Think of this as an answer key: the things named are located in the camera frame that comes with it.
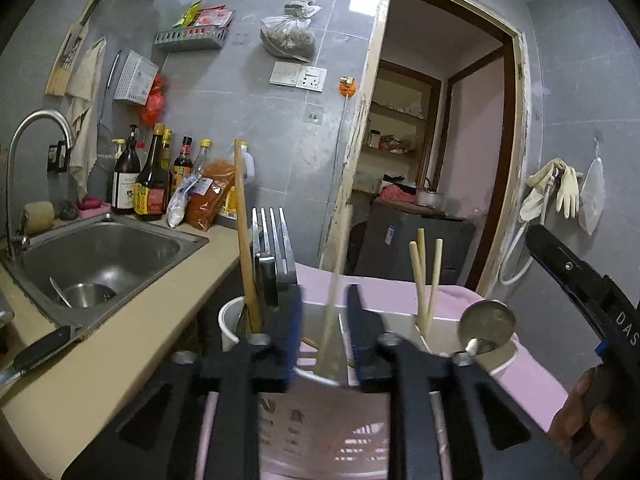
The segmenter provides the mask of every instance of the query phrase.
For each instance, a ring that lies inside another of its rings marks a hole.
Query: green packet
[[[200,4],[203,0],[198,0],[191,4],[191,7],[185,12],[180,19],[174,23],[172,28],[189,27],[195,20],[198,11],[200,10]]]

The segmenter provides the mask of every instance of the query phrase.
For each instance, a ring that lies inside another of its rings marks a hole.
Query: fork
[[[255,281],[263,316],[270,312],[277,312],[278,293],[289,285],[297,285],[298,283],[296,262],[293,257],[284,211],[279,208],[278,212],[282,241],[278,233],[273,208],[269,209],[269,222],[264,208],[260,209],[259,215],[256,208],[252,211]],[[260,226],[262,227],[262,241],[260,241]]]

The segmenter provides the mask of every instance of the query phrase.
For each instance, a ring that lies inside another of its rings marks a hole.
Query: beige towel
[[[106,44],[106,38],[102,38],[84,54],[66,88],[66,93],[71,96],[66,118],[76,136],[76,145],[69,159],[69,171],[78,183],[80,198],[87,194],[86,181],[97,158],[98,126],[94,120],[94,108]]]

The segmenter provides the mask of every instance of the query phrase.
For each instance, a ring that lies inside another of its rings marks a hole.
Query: beige countertop
[[[235,230],[213,225],[209,243],[140,292],[87,339],[13,384],[0,409],[31,459],[59,479],[110,418],[145,384],[202,303],[238,260]],[[15,311],[10,354],[55,329],[0,268]]]

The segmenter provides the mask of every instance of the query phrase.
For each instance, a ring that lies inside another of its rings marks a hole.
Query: sink basin
[[[52,322],[91,330],[208,241],[109,213],[32,238],[31,247],[18,253],[15,262],[4,251],[0,259]],[[103,294],[85,308],[69,308],[60,301],[50,277],[65,292],[78,290],[80,284],[101,285],[115,295]]]

